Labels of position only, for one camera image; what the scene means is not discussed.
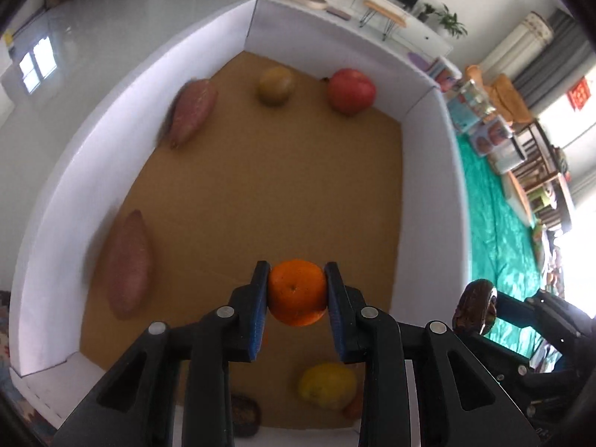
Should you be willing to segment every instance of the kiwi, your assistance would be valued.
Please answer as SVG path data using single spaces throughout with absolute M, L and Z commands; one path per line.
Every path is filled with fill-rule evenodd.
M 296 79 L 289 69 L 272 67 L 261 75 L 257 95 L 266 106 L 281 106 L 290 99 L 295 88 Z

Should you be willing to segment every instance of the red apple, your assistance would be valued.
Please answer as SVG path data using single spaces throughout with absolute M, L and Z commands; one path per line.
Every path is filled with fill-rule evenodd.
M 353 116 L 372 106 L 376 95 L 373 81 L 354 69 L 338 70 L 327 86 L 329 104 L 346 116 Z

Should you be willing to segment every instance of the coffee table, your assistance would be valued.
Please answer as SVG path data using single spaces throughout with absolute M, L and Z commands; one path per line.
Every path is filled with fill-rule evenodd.
M 402 28 L 407 26 L 406 20 L 404 20 L 402 15 L 398 15 L 397 13 L 379 5 L 372 0 L 364 0 L 363 4 L 367 7 L 367 11 L 364 13 L 362 18 L 360 18 L 360 28 L 366 25 L 375 14 L 379 13 L 383 15 L 387 18 L 385 30 L 383 31 L 383 40 L 386 40 L 387 36 L 391 34 L 395 28 L 395 25 L 401 26 Z

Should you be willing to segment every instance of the orange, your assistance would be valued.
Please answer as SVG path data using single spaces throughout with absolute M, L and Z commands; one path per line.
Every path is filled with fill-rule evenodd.
M 317 322 L 327 309 L 325 273 L 306 260 L 276 265 L 269 274 L 267 306 L 275 319 L 290 326 Z

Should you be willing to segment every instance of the orange cushion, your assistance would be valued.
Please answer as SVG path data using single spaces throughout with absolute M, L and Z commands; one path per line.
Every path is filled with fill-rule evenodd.
M 511 119 L 508 119 L 508 117 L 503 114 L 506 121 L 511 120 L 520 124 L 529 124 L 534 120 L 534 116 L 527 108 L 522 96 L 516 88 L 513 87 L 513 83 L 511 83 L 511 80 L 505 74 L 501 74 L 497 77 L 497 80 L 495 80 L 492 85 L 492 89 L 494 92 L 489 93 L 491 99 L 493 99 L 493 95 L 495 96 L 495 100 L 497 99 L 496 96 L 498 96 L 501 106 L 509 112 Z

